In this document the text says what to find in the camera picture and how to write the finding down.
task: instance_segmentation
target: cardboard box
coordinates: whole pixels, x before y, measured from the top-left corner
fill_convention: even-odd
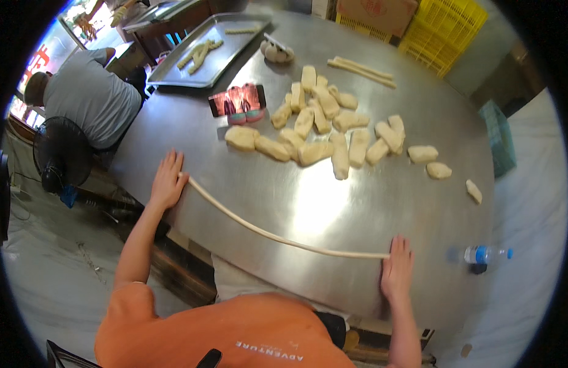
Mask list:
[[[335,0],[313,0],[311,15],[320,19],[331,19],[334,12]]]
[[[339,0],[337,12],[402,37],[418,6],[416,0]]]

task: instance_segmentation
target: person's hand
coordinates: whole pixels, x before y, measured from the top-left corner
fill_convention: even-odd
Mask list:
[[[401,235],[395,236],[392,239],[390,259],[382,260],[380,288],[391,306],[410,303],[414,254],[410,251],[409,243]]]
[[[190,178],[190,174],[180,173],[183,163],[183,152],[176,154],[176,150],[172,148],[167,153],[157,168],[151,188],[151,199],[147,205],[156,206],[165,211],[177,203],[185,183]]]

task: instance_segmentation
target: stainless steel table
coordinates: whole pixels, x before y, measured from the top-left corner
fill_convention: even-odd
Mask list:
[[[185,152],[185,169],[208,192],[275,234],[329,249],[384,252],[393,235],[402,233],[416,254],[411,296],[418,325],[461,325],[467,308],[483,302],[491,282],[469,274],[456,259],[469,245],[490,243],[494,175],[484,122],[448,84],[390,45],[294,13],[277,12],[273,29],[277,40],[294,48],[295,63],[266,62],[256,52],[257,40],[213,90],[158,90],[128,130],[112,175],[146,203],[160,159],[176,147]],[[398,89],[327,67],[327,59],[335,55],[394,74]],[[228,148],[223,140],[226,119],[212,117],[207,96],[229,85],[262,83],[267,108],[274,112],[290,84],[300,80],[305,64],[314,65],[340,91],[357,96],[358,111],[372,118],[372,136],[376,122],[400,114],[405,147],[437,147],[439,160],[453,169],[451,178],[431,180],[425,166],[410,164],[406,153],[384,158],[373,168],[352,168],[348,180],[337,181],[329,159],[299,168]],[[267,117],[256,126],[270,138],[278,135]],[[308,140],[313,139],[311,132]],[[482,205],[466,194],[467,179],[482,190]],[[349,313],[388,318],[378,287],[379,261],[329,257],[269,241],[191,188],[170,212],[169,222],[211,252],[279,287]]]

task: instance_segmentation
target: smartphone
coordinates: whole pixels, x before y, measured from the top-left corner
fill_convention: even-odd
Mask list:
[[[263,85],[245,83],[242,87],[231,87],[226,92],[209,97],[208,104],[215,118],[261,110],[265,108]]]

